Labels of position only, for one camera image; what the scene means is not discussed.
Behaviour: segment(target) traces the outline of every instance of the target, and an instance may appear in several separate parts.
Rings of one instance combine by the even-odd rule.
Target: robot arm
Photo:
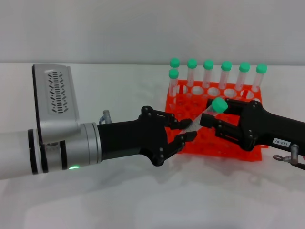
[[[226,99],[226,102],[228,109],[225,113],[240,116],[237,126],[208,114],[202,115],[200,125],[214,127],[217,137],[238,144],[247,151],[256,145],[267,145],[291,152],[290,156],[275,155],[274,159],[305,170],[305,165],[298,163],[298,155],[305,156],[305,123],[271,114],[258,101]]]
[[[174,114],[149,106],[143,107],[134,121],[82,124],[70,68],[37,64],[32,73],[37,129],[0,135],[0,179],[137,154],[161,166],[197,136],[197,132],[188,132],[168,143],[165,128],[185,129],[191,119],[178,121]]]

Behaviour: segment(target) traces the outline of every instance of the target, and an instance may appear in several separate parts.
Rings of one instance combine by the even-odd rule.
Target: ventilation grille
[[[52,111],[58,114],[65,113],[69,108],[62,73],[57,71],[49,72],[48,81]]]

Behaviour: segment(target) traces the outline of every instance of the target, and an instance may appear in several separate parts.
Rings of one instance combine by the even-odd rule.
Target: label sticker
[[[291,144],[291,142],[287,142],[287,141],[284,141],[284,140],[278,139],[278,138],[274,138],[272,143],[280,145],[280,146],[286,146],[286,147],[289,147]]]

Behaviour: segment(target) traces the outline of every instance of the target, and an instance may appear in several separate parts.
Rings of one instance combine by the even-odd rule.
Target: green cap
[[[232,68],[232,63],[229,61],[224,61],[223,64],[221,65],[221,69],[224,71],[229,71]]]
[[[260,73],[260,74],[265,74],[267,71],[267,65],[265,65],[264,63],[260,63],[257,67],[256,67],[256,72]]]
[[[177,79],[179,76],[179,71],[176,68],[172,68],[169,72],[168,72],[168,76],[171,79]]]
[[[188,68],[196,68],[197,67],[197,60],[195,59],[189,59],[189,61],[187,62],[187,67]]]
[[[204,69],[206,70],[211,70],[213,69],[214,67],[214,62],[212,60],[206,60],[204,63],[203,63],[203,67]]]
[[[212,108],[218,112],[218,113],[222,113],[224,112],[226,109],[228,109],[228,104],[227,102],[222,99],[222,98],[216,98],[212,101]]]
[[[250,64],[248,62],[242,62],[239,66],[239,70],[243,73],[247,73],[250,70]]]
[[[178,58],[172,58],[170,62],[172,68],[178,68],[180,66],[180,60]]]

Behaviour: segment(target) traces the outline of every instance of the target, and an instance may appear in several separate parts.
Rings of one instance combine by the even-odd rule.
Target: test tube rack
[[[202,88],[202,81],[195,81],[193,87],[186,86],[186,80],[178,80],[177,96],[171,98],[167,94],[165,111],[174,113],[178,120],[191,118],[194,120],[206,108],[207,99],[217,97],[231,98],[249,102],[257,100],[262,102],[261,90],[251,91],[251,85],[244,85],[243,90],[234,90],[235,84],[228,83],[225,89],[219,89],[218,83],[210,82],[209,88]],[[232,114],[219,114],[217,119],[237,125],[239,117]],[[167,128],[168,141],[173,141],[180,130]],[[217,156],[223,158],[234,158],[242,161],[262,161],[262,148],[268,146],[256,146],[252,151],[244,151],[240,146],[215,136],[215,129],[202,127],[193,142],[186,143],[181,153],[195,155]]]

